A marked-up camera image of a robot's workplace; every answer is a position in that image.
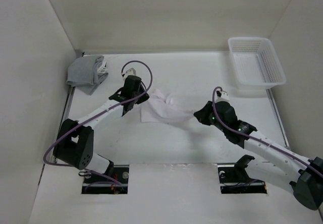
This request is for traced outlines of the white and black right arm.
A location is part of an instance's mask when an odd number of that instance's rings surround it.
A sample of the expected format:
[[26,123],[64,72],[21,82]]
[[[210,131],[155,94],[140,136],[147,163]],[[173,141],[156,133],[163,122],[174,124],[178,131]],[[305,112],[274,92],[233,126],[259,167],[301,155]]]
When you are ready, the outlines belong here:
[[260,156],[260,160],[250,156],[247,163],[234,168],[237,180],[251,178],[270,183],[291,193],[310,210],[322,205],[322,158],[310,159],[277,144],[255,126],[239,120],[225,101],[208,101],[193,115],[201,124],[218,128],[232,144]]

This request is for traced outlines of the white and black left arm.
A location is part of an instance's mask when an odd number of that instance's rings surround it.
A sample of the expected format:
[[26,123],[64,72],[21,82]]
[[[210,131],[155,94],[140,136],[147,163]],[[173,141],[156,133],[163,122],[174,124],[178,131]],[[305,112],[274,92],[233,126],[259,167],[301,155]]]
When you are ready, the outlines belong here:
[[97,110],[77,121],[63,121],[58,135],[59,142],[53,148],[54,157],[78,170],[95,171],[102,183],[108,183],[113,178],[114,164],[94,152],[94,132],[124,116],[135,104],[148,99],[141,78],[127,76],[124,86]]

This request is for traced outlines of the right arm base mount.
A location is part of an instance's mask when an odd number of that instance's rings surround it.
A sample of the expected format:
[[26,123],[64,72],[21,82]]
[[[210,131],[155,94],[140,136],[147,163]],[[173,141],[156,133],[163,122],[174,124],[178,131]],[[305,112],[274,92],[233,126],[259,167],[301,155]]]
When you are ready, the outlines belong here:
[[265,182],[250,178],[246,171],[253,160],[253,156],[244,155],[237,162],[218,164],[222,194],[267,194]]

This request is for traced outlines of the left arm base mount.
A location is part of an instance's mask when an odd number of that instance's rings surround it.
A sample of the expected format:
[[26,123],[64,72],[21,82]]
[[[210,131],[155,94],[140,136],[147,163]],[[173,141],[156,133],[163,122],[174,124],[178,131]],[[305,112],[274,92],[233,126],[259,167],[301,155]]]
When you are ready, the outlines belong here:
[[129,165],[115,165],[112,173],[95,174],[89,170],[83,170],[78,176],[83,178],[82,194],[107,194],[118,195],[128,193]]

